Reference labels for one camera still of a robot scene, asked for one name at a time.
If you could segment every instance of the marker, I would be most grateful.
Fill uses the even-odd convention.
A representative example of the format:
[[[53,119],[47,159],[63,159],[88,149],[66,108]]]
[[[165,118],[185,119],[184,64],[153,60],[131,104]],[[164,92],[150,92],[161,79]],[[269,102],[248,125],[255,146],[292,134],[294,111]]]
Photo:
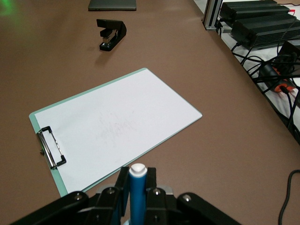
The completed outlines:
[[[130,181],[130,225],[144,224],[146,211],[146,175],[144,164],[136,163],[129,169]]]

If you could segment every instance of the table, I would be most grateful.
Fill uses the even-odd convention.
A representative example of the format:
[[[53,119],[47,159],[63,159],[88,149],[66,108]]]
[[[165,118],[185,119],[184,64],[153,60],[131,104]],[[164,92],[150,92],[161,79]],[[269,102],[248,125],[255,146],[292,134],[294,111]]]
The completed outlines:
[[[176,196],[194,192],[245,225],[276,224],[300,147],[218,34],[205,30],[194,1],[137,0],[135,12],[88,12],[88,4],[0,3],[0,224],[59,198],[28,115],[140,68],[203,118],[135,162],[156,167],[158,184]],[[96,19],[127,27],[111,52],[99,51]],[[299,185],[295,175],[283,224],[300,221]]]

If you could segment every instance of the black power supply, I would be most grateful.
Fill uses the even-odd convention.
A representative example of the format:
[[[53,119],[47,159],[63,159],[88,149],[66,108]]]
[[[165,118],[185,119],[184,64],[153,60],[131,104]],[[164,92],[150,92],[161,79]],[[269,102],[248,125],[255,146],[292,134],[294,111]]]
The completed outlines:
[[[273,0],[224,2],[220,17],[230,27],[238,19],[288,13],[289,8],[277,4]]]
[[[290,14],[277,14],[237,20],[231,35],[247,49],[282,45],[300,37],[300,21]]]

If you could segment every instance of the paper sheet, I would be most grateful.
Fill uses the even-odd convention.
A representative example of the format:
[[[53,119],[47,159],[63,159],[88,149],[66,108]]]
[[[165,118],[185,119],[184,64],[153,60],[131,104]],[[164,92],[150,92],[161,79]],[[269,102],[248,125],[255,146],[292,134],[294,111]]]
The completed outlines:
[[[35,116],[40,128],[51,127],[66,157],[58,170],[70,193],[128,164],[202,114],[144,69]],[[53,139],[47,143],[57,158]]]

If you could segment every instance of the tablet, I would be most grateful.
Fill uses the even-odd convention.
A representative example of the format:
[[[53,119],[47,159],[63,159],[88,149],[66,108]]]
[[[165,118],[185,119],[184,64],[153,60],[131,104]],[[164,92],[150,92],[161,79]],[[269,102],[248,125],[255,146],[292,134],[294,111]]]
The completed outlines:
[[[90,0],[89,11],[136,10],[136,0]]]

